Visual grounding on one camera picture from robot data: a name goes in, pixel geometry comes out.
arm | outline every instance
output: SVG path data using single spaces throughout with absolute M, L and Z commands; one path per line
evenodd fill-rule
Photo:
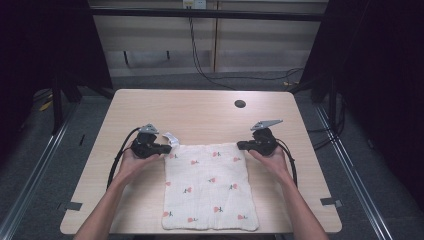
M 118 173 L 106 193 L 100 199 L 93 212 L 82 224 L 74 239 L 107 239 L 115 211 L 127 186 L 149 163 L 157 160 L 155 154 L 146 159 L 139 159 L 128 148 L 125 150 Z
M 259 160 L 280 183 L 295 239 L 328 239 L 321 224 L 294 184 L 287 169 L 284 152 L 281 147 L 277 147 L 271 156 L 267 157 L 262 156 L 255 150 L 250 150 L 249 153 Z

table hole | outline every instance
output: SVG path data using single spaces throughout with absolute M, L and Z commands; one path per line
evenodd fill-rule
M 244 108 L 246 107 L 246 102 L 243 100 L 237 100 L 234 102 L 234 105 L 236 105 L 238 108 Z

gray floor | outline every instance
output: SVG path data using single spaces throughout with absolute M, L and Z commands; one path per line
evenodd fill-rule
M 290 77 L 296 82 L 301 72 Z M 214 77 L 262 77 L 285 76 L 285 72 L 243 72 L 220 73 Z M 116 77 L 115 88 L 153 89 L 219 89 L 228 88 L 216 85 L 199 74 L 155 75 L 139 77 Z M 227 78 L 214 80 L 237 90 L 285 91 L 293 85 L 284 84 L 286 79 L 258 80 L 248 78 Z M 83 100 L 77 107 L 74 117 L 42 177 L 40 186 L 33 196 L 13 239 L 70 239 L 60 232 L 59 226 L 64 212 L 57 209 L 62 202 L 70 201 L 79 176 L 97 137 L 110 100 L 97 96 L 89 89 L 82 89 Z M 307 129 L 320 129 L 322 124 L 310 101 L 309 92 L 295 95 Z M 0 220 L 13 206 L 20 189 L 31 174 L 38 158 L 50 138 L 53 126 L 52 108 L 38 111 L 42 102 L 35 108 L 23 129 L 16 149 L 9 156 L 9 164 L 0 172 L 0 194 L 2 195 Z M 311 133 L 313 144 L 325 140 L 324 132 Z M 352 157 L 361 178 L 372 199 L 384 217 L 394 239 L 424 239 L 424 217 L 405 188 L 387 169 L 383 157 L 368 145 L 368 138 L 355 119 L 346 113 L 345 129 L 341 135 L 348 153 Z M 331 234 L 331 239 L 378 239 L 368 217 L 354 192 L 340 161 L 329 144 L 316 151 L 330 192 L 334 199 L 341 200 L 343 206 L 338 213 L 343 224 L 339 233 Z M 112 236 L 111 239 L 132 239 L 132 236 Z

forearm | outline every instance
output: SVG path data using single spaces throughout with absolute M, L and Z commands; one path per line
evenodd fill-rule
M 107 239 L 125 184 L 114 180 L 74 239 Z
M 295 239 L 328 239 L 327 234 L 306 204 L 288 172 L 280 174 L 278 178 L 292 222 Z

black cable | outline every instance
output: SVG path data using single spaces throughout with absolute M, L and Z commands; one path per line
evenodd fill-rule
M 292 174 L 293 174 L 293 182 L 297 187 L 297 170 L 296 170 L 296 165 L 294 163 L 294 158 L 292 157 L 289 148 L 287 147 L 286 143 L 283 142 L 280 139 L 276 139 L 278 145 L 283 149 L 283 151 L 287 154 L 287 157 L 289 157 L 289 162 L 290 162 L 290 166 L 292 169 Z
M 319 143 L 316 143 L 313 145 L 314 150 L 317 151 L 323 147 L 325 147 L 327 144 L 329 144 L 330 142 L 336 140 L 337 138 L 339 138 L 339 136 L 342 134 L 343 130 L 344 130 L 344 125 L 345 125 L 345 115 L 346 115 L 346 100 L 343 97 L 342 98 L 342 107 L 340 109 L 339 112 L 339 122 L 337 123 L 337 129 L 336 132 L 334 132 L 333 137 L 331 137 L 330 139 L 326 139 L 324 141 L 321 141 Z
M 345 57 L 344 57 L 344 59 L 343 59 L 343 62 L 342 62 L 342 64 L 340 65 L 340 66 L 345 66 L 346 65 L 346 62 L 347 62 L 347 60 L 348 60 L 348 56 L 349 56 L 349 53 L 351 52 L 351 50 L 352 50 L 352 48 L 353 48 L 353 45 L 354 45 L 354 42 L 355 42 L 355 39 L 358 37 L 358 34 L 359 34 L 359 30 L 360 30 L 360 26 L 362 25 L 362 22 L 364 21 L 364 19 L 365 19 L 365 14 L 366 14 L 366 12 L 367 12 L 367 9 L 368 9 L 368 7 L 369 7 L 369 5 L 370 5 L 370 0 L 368 0 L 367 1 L 367 3 L 366 3 L 366 5 L 365 5 L 365 9 L 362 11 L 362 14 L 361 14 L 361 17 L 360 17 L 360 19 L 359 19 L 359 22 L 358 22 L 358 24 L 356 25 L 356 28 L 355 28 L 355 31 L 354 31 L 354 33 L 353 33 L 353 36 L 352 36 L 352 38 L 351 38 L 351 41 L 350 41 L 350 43 L 349 43 L 349 46 L 348 46 L 348 48 L 347 48 L 347 54 L 345 54 Z M 331 141 L 333 141 L 333 140 L 335 140 L 335 139 L 337 139 L 339 136 L 340 136 L 340 134 L 342 133 L 342 131 L 343 131 L 343 129 L 344 129 L 344 122 L 345 122 L 345 105 L 346 105 L 346 102 L 345 102 L 345 99 L 344 98 L 342 98 L 342 109 L 341 109 L 341 111 L 340 111 L 340 114 L 342 114 L 343 115 L 343 117 L 342 117 L 342 119 L 341 119 L 341 117 L 340 117 L 340 115 L 339 115 L 339 124 L 341 124 L 341 127 L 339 127 L 338 125 L 339 124 L 337 124 L 337 129 L 335 129 L 335 137 L 333 137 L 333 138 L 331 138 L 331 139 L 329 139 L 329 140 L 327 140 L 323 145 L 321 145 L 321 146 L 319 146 L 319 147 L 315 147 L 315 145 L 314 145 L 314 150 L 316 151 L 316 150 L 318 150 L 318 149 L 320 149 L 320 148 L 322 148 L 322 147 L 324 147 L 325 145 L 327 145 L 328 143 L 330 143 Z
M 110 173 L 109 173 L 109 178 L 108 178 L 108 181 L 107 181 L 106 189 L 108 189 L 109 188 L 109 185 L 112 183 L 113 175 L 115 175 L 115 170 L 116 170 L 116 166 L 118 166 L 119 159 L 121 159 L 121 156 L 125 152 L 125 150 L 128 149 L 128 148 L 124 149 L 125 146 L 127 145 L 128 139 L 131 137 L 131 135 L 133 135 L 134 132 L 138 131 L 139 129 L 140 128 L 135 128 L 134 130 L 132 130 L 130 132 L 130 134 L 128 134 L 127 138 L 125 138 L 125 141 L 122 144 L 121 149 L 119 149 L 119 152 L 118 152 L 118 154 L 115 157 L 115 161 L 112 164 L 112 168 L 110 169 Z
M 320 84 L 320 81 L 323 78 L 329 77 L 330 75 L 331 74 L 327 71 L 324 71 L 324 73 L 316 74 L 313 77 L 311 77 L 311 79 L 309 79 L 308 81 L 306 80 L 300 81 L 299 84 L 297 84 L 294 88 L 290 89 L 289 92 L 294 95 L 300 91 L 311 89 L 315 87 L 317 84 Z
M 304 70 L 303 68 L 292 68 L 289 69 L 288 71 L 286 71 L 285 76 L 281 76 L 281 77 L 274 77 L 274 78 L 260 78 L 260 77 L 210 77 L 210 76 L 206 76 L 206 74 L 203 72 L 201 64 L 200 64 L 200 60 L 197 54 L 197 47 L 196 47 L 196 41 L 195 41 L 195 37 L 194 37 L 194 28 L 193 28 L 193 19 L 189 18 L 189 23 L 190 23 L 190 35 L 191 35 L 191 44 L 192 44 L 192 55 L 193 55 L 193 61 L 194 61 L 194 66 L 196 67 L 197 72 L 204 78 L 206 78 L 206 80 L 208 80 L 209 82 L 216 84 L 218 86 L 221 87 L 225 87 L 231 90 L 236 90 L 232 87 L 214 82 L 212 80 L 223 80 L 223 79 L 253 79 L 253 80 L 263 80 L 263 81 L 273 81 L 273 80 L 279 80 L 279 79 L 288 79 L 289 76 Z

